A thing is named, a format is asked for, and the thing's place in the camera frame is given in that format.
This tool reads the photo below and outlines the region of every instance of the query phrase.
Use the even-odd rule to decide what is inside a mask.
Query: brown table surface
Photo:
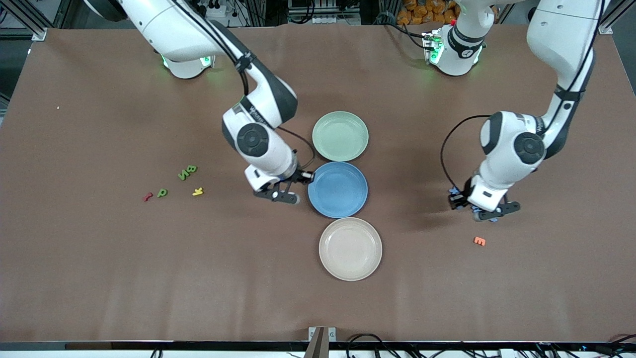
[[[459,120],[547,109],[556,75],[526,30],[495,26],[459,78],[427,67],[393,29],[236,30],[298,94],[286,127],[310,138],[318,118],[346,110],[369,128],[353,161],[370,186],[356,217],[384,255],[360,282],[323,268],[317,244],[333,220],[305,188],[298,206],[252,196],[221,134],[241,95],[228,61],[179,80],[137,31],[51,30],[0,131],[0,340],[296,340],[320,325],[388,340],[636,331],[636,100],[611,37],[595,45],[565,149],[511,190],[521,212],[478,224],[447,206],[439,147]],[[457,182],[484,157],[481,123],[448,144]],[[189,164],[199,170],[182,182]],[[142,201],[161,188],[167,197]]]

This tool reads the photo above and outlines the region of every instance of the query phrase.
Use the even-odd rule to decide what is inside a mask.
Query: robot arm
[[[519,3],[524,0],[455,0],[462,8],[455,25],[444,25],[430,33],[436,39],[425,39],[428,63],[451,76],[466,74],[479,60],[483,40],[495,22],[490,8],[497,4]]]
[[[105,1],[113,2],[85,0],[93,10],[105,8]],[[298,100],[291,87],[228,29],[202,19],[183,0],[120,1],[119,6],[175,74],[200,73],[206,67],[200,59],[211,55],[226,54],[232,59],[244,81],[245,96],[223,115],[223,136],[250,164],[245,176],[255,195],[298,203],[289,185],[310,183],[313,173],[298,167],[295,151],[274,131],[296,114]],[[250,93],[244,73],[257,84]],[[280,182],[287,183],[284,190]]]
[[[486,159],[464,190],[449,196],[452,208],[471,203],[477,220],[519,210],[507,202],[512,185],[535,171],[565,145],[570,122],[583,97],[594,63],[591,48],[604,0],[542,0],[532,18],[527,41],[532,52],[557,73],[558,82],[545,115],[500,111],[481,128]]]

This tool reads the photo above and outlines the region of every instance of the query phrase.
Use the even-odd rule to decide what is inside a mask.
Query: beige plate
[[[369,277],[380,264],[382,241],[368,222],[341,218],[322,233],[319,253],[322,265],[334,277],[358,281]]]

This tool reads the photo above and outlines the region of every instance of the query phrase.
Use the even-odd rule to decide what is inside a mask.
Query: green plate
[[[369,143],[369,130],[353,113],[331,112],[316,122],[312,139],[316,150],[335,162],[357,158]]]

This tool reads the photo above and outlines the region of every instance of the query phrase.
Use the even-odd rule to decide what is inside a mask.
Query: wire
[[[571,355],[571,356],[572,356],[572,358],[580,358],[578,355],[576,355],[576,354],[574,354],[574,353],[570,352],[569,350],[566,350],[566,351],[565,351],[565,353],[567,353],[567,354]]]
[[[210,24],[210,22],[207,19],[203,19],[205,22],[207,22],[207,25],[208,25],[208,26],[204,26],[188,10],[186,10],[181,4],[179,4],[179,2],[177,0],[172,0],[172,3],[175,4],[179,9],[181,9],[181,11],[184,14],[186,14],[186,16],[188,16],[190,18],[190,20],[194,21],[194,23],[199,25],[199,27],[203,31],[205,31],[205,33],[208,36],[210,36],[210,38],[214,42],[216,42],[219,45],[219,47],[221,47],[223,52],[225,52],[225,54],[232,60],[232,64],[236,65],[236,63],[238,62],[236,56],[234,56],[234,54],[230,50],[230,47],[228,46],[228,44],[225,43],[225,41],[223,40],[223,38],[221,37],[219,32],[214,28],[214,26],[212,26]],[[247,77],[246,77],[244,72],[239,72],[238,74],[240,75],[241,82],[243,83],[243,94],[245,96],[247,96],[249,94],[249,83],[247,82]]]
[[[375,335],[375,334],[373,334],[373,333],[361,333],[361,334],[357,334],[357,335],[355,335],[353,338],[351,338],[351,339],[349,340],[349,343],[347,344],[347,358],[351,358],[351,356],[349,355],[349,348],[351,347],[351,343],[353,343],[353,342],[354,342],[355,340],[357,340],[358,338],[362,338],[362,337],[373,337],[373,338],[375,338],[378,342],[380,342],[380,344],[382,344],[382,346],[384,347],[384,349],[385,349],[386,351],[388,351],[388,352],[389,352],[392,356],[394,356],[395,358],[401,358],[401,357],[399,356],[399,354],[398,354],[395,350],[393,350],[393,349],[391,349],[391,348],[387,347],[387,344],[386,344],[386,343],[384,343],[384,342],[380,339],[380,337],[376,336],[376,335]]]
[[[590,47],[588,47],[588,51],[587,51],[587,53],[585,53],[585,57],[583,58],[583,61],[581,61],[581,66],[579,67],[579,71],[576,73],[576,76],[574,76],[574,79],[573,79],[572,83],[570,84],[570,87],[567,88],[568,92],[570,92],[572,87],[574,87],[574,84],[576,83],[576,81],[579,79],[579,75],[583,71],[583,67],[585,66],[585,62],[588,60],[588,56],[590,55],[590,53],[592,51],[592,46],[594,45],[594,41],[596,41],[596,35],[597,35],[598,27],[600,26],[600,21],[603,18],[603,12],[605,11],[605,0],[601,0],[601,5],[600,5],[600,10],[599,11],[600,11],[600,13],[598,14],[597,25],[596,25],[596,27],[594,27],[592,40],[590,41]]]
[[[240,24],[244,27],[249,27],[249,22],[247,21],[247,17],[245,17],[245,14],[243,13],[243,8],[237,4],[237,0],[234,0],[234,11],[236,11],[236,9],[240,11],[240,15],[243,16],[243,20],[245,20],[245,25],[243,25],[243,21],[239,17],[238,20],[240,21]]]
[[[5,10],[2,6],[0,6],[0,16],[4,13],[2,20],[0,20],[0,24],[2,24],[6,20],[6,16],[9,15],[9,12]]]
[[[245,10],[247,10],[247,13],[250,13],[250,14],[252,14],[252,15],[254,15],[254,16],[256,16],[256,17],[260,18],[262,21],[265,21],[265,17],[262,17],[262,16],[261,16],[261,15],[259,15],[258,13],[253,12],[252,10],[250,10],[250,9],[247,7],[247,5],[246,5],[246,4],[243,4],[243,6],[245,6]]]
[[[451,134],[453,134],[453,132],[457,128],[459,128],[460,125],[468,122],[471,119],[488,118],[490,116],[491,115],[474,115],[472,117],[465,118],[465,119],[461,120],[458,124],[456,124],[455,127],[453,127],[453,129],[451,129],[450,132],[448,132],[448,134],[446,135],[446,138],[444,138],[444,142],[442,142],[442,144],[441,144],[441,150],[439,151],[439,162],[441,163],[441,168],[444,171],[444,175],[446,175],[446,179],[448,179],[448,181],[453,185],[453,187],[458,188],[458,186],[455,184],[455,182],[453,182],[453,180],[450,178],[450,175],[448,175],[448,171],[446,170],[446,164],[444,164],[444,147],[446,147],[446,142],[450,138]]]
[[[572,90],[572,87],[574,87],[574,84],[579,80],[579,76],[581,75],[581,72],[583,71],[583,67],[585,67],[585,63],[587,62],[588,57],[591,54],[592,46],[594,45],[594,41],[596,41],[598,27],[600,26],[600,22],[601,22],[601,19],[603,17],[603,12],[604,11],[605,11],[605,0],[601,0],[600,13],[598,14],[598,20],[597,20],[596,27],[594,27],[594,32],[592,34],[592,40],[590,41],[590,46],[588,47],[588,50],[585,53],[585,56],[583,57],[583,61],[581,61],[581,65],[580,65],[578,71],[576,72],[576,75],[574,76],[574,79],[572,79],[572,83],[570,83],[569,87],[567,87],[567,90],[566,90],[567,92],[570,92]],[[554,119],[557,117],[558,112],[561,110],[562,106],[563,106],[563,100],[560,101],[558,107],[556,108],[555,115],[550,120],[550,124],[548,124],[548,126],[545,128],[545,131],[550,129],[552,124],[555,122]]]
[[[342,19],[343,19],[344,21],[346,21],[346,22],[347,22],[347,25],[349,25],[349,26],[353,26],[353,25],[349,22],[349,19],[347,19],[347,17],[345,16],[345,12],[344,12],[344,11],[342,11],[342,12],[340,13],[340,16],[342,16]]]
[[[411,350],[405,350],[405,352],[410,355],[413,358],[427,358],[424,354],[422,354],[416,346],[414,346],[413,344],[409,343],[409,346],[411,346],[413,349]]]
[[[411,33],[406,30],[406,25],[403,25],[403,26],[404,26],[404,31],[406,31],[406,34],[408,35],[408,38],[410,38],[411,41],[413,41],[415,46],[417,46],[419,48],[423,48],[424,50],[431,50],[431,51],[435,50],[433,47],[423,46],[423,45],[420,45],[419,43],[417,43],[417,41],[415,41],[415,39],[413,38]]]
[[[156,347],[155,350],[152,352],[152,354],[150,354],[150,358],[155,358],[155,354],[159,353],[157,355],[156,358],[162,358],[163,357],[163,350],[161,349],[161,347]]]
[[[403,34],[407,34],[407,35],[409,35],[411,37],[414,37],[414,38],[428,38],[429,37],[428,35],[422,35],[422,34],[416,34],[414,32],[410,32],[409,30],[406,29],[406,25],[403,25],[404,29],[402,29],[401,27],[396,26],[394,24],[390,24],[388,22],[385,22],[385,23],[380,24],[380,25],[387,25],[387,26],[395,27],[399,32],[401,32]]]
[[[305,144],[307,144],[307,146],[309,147],[309,149],[312,150],[312,158],[309,159],[309,161],[305,165],[299,166],[298,169],[303,170],[303,169],[307,168],[309,165],[311,165],[311,163],[313,163],[314,160],[316,159],[316,149],[314,148],[314,146],[311,143],[309,143],[308,140],[306,140],[305,138],[303,138],[299,134],[296,134],[296,133],[290,131],[289,129],[283,128],[281,126],[278,126],[278,129],[280,129],[281,131],[286,132],[288,134],[291,134],[292,136],[298,138],[299,140],[304,141]]]
[[[290,22],[293,22],[294,24],[306,24],[307,22],[309,22],[309,20],[311,20],[314,17],[315,6],[316,6],[315,1],[311,0],[311,3],[307,4],[307,13],[300,21],[295,21],[295,20],[292,20],[291,18],[288,18],[287,20]]]
[[[621,342],[624,342],[624,341],[626,341],[626,340],[630,340],[630,339],[632,339],[632,338],[636,338],[636,334],[630,334],[630,335],[625,336],[625,337],[623,337],[623,338],[621,338],[621,339],[619,339],[619,340],[612,341],[611,343],[621,343]]]
[[[438,355],[440,355],[440,354],[442,354],[442,353],[446,352],[447,350],[448,350],[447,348],[446,348],[446,349],[442,349],[442,350],[440,350],[439,352],[436,352],[435,354],[433,354],[433,355],[431,356],[431,358],[436,358]]]

